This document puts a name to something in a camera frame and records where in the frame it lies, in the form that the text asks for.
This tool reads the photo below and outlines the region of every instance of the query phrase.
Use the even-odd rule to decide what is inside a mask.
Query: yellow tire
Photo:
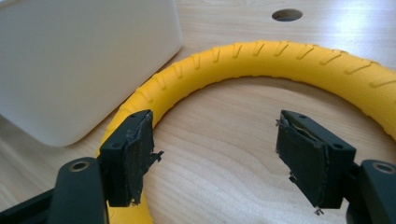
[[[101,144],[137,111],[150,109],[153,126],[182,98],[233,77],[283,77],[332,92],[372,117],[396,140],[396,73],[338,49],[288,41],[234,43],[193,54],[155,74],[120,107]],[[143,195],[130,208],[109,208],[111,223],[151,223]]]

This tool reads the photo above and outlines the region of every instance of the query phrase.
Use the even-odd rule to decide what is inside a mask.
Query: black plastic part
[[[396,165],[363,161],[359,184],[373,223],[396,223]]]
[[[128,207],[140,203],[143,175],[163,152],[153,153],[152,112],[129,116],[102,144],[98,160],[106,174],[108,203]]]
[[[361,193],[359,183],[360,170],[359,165],[354,163],[352,169],[344,176],[344,197],[349,201],[346,211],[346,223],[348,224],[373,223],[367,209],[366,201],[364,201],[364,195]]]
[[[53,189],[17,204],[0,213],[0,223],[37,223],[44,224],[50,213],[50,200]]]
[[[108,223],[101,170],[96,159],[81,158],[62,166],[47,223]]]
[[[282,110],[277,125],[276,152],[291,169],[290,180],[314,207],[339,208],[356,149],[299,113]]]

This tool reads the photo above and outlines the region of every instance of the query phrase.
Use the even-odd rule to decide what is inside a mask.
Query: tread groove
[[[147,90],[147,88],[144,87],[139,87],[136,92],[139,92],[145,99],[147,102],[151,103],[153,101],[153,98],[151,96],[151,94],[149,93],[149,91]]]
[[[165,90],[166,89],[166,82],[165,82],[165,79],[163,78],[163,76],[157,74],[157,75],[155,75],[153,77],[157,81],[157,83],[160,86],[161,90]]]
[[[279,46],[276,48],[274,56],[279,57],[288,46],[289,46],[289,41],[281,41],[279,43]]]
[[[302,60],[309,52],[311,52],[315,48],[315,45],[305,45],[300,52],[298,52],[296,59]]]
[[[262,51],[262,47],[264,47],[264,45],[264,41],[256,41],[256,46],[254,47],[252,55],[258,56],[260,54],[260,51]]]
[[[372,64],[371,61],[362,59],[360,62],[350,65],[350,66],[345,70],[345,73],[347,73],[348,75],[352,75],[352,74],[354,74],[355,72],[357,72],[357,71],[359,71],[359,70],[361,70],[361,69],[363,69],[363,68],[370,67],[371,64]]]
[[[341,51],[341,50],[338,50],[338,49],[334,49],[334,50],[332,50],[332,52],[326,54],[326,55],[320,60],[319,63],[320,63],[321,65],[326,65],[326,64],[328,64],[329,62],[331,62],[332,60],[334,60],[334,59],[336,59],[336,58],[338,58],[338,57],[341,57],[342,53],[344,53],[344,52]]]
[[[192,60],[194,62],[194,69],[195,70],[199,69],[199,67],[200,67],[200,56],[194,54],[191,57],[192,57]]]
[[[391,77],[381,77],[370,83],[370,85],[374,88],[385,86],[391,83],[396,83],[396,75],[393,74]]]
[[[213,63],[217,63],[219,61],[220,48],[213,48],[212,51],[213,51],[212,54]]]
[[[233,44],[233,58],[237,58],[239,56],[239,52],[241,51],[242,45],[239,43]]]
[[[179,78],[179,79],[183,78],[183,71],[181,70],[181,65],[179,63],[174,63],[174,64],[172,64],[172,67],[175,70],[175,74],[176,74],[177,78]]]

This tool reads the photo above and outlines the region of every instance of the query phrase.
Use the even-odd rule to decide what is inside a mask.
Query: wood grain
[[[283,8],[304,15],[274,21],[273,12]],[[395,9],[390,0],[179,0],[184,43],[171,62],[233,42],[287,39],[346,50],[396,70]],[[347,203],[318,217],[289,182],[275,153],[281,109],[306,114],[345,139],[358,149],[357,163],[396,163],[394,140],[337,96],[283,79],[227,80],[179,102],[156,127],[156,150],[165,154],[145,177],[155,222],[345,223]],[[52,188],[64,163],[93,156],[114,113],[78,143],[57,148],[0,118],[0,210]]]

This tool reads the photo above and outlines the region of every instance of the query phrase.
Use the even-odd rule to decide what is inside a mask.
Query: white object
[[[70,145],[180,47],[173,0],[0,0],[0,114]]]

